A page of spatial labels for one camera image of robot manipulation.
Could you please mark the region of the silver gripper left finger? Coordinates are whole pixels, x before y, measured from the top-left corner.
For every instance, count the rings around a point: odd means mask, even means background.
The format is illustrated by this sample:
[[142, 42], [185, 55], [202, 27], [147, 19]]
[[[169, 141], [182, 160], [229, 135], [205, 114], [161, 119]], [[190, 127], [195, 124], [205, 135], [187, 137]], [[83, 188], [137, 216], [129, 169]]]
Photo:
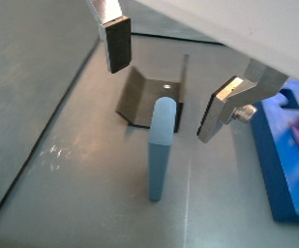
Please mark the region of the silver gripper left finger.
[[86, 0], [106, 46], [107, 70], [115, 74], [131, 62], [131, 18], [122, 13], [118, 0]]

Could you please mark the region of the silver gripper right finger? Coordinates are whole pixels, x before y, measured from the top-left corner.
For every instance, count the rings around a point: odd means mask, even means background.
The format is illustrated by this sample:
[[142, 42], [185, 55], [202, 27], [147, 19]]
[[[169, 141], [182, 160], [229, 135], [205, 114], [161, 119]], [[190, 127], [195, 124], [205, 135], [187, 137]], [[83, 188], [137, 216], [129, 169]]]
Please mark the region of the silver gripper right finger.
[[257, 112], [253, 104], [275, 96], [287, 80], [289, 75], [251, 59], [243, 77], [233, 77], [213, 93], [197, 131], [198, 138], [210, 142], [234, 119], [247, 123]]

